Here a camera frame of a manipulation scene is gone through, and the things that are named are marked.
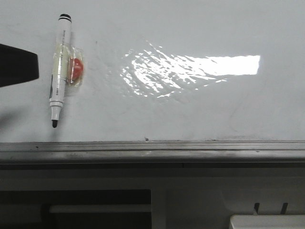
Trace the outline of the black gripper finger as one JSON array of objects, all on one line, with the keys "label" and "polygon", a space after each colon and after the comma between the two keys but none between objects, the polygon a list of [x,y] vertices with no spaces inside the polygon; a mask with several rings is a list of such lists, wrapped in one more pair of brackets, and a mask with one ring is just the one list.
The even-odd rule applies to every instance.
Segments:
[{"label": "black gripper finger", "polygon": [[35,53],[0,45],[0,86],[10,86],[39,78],[39,62]]}]

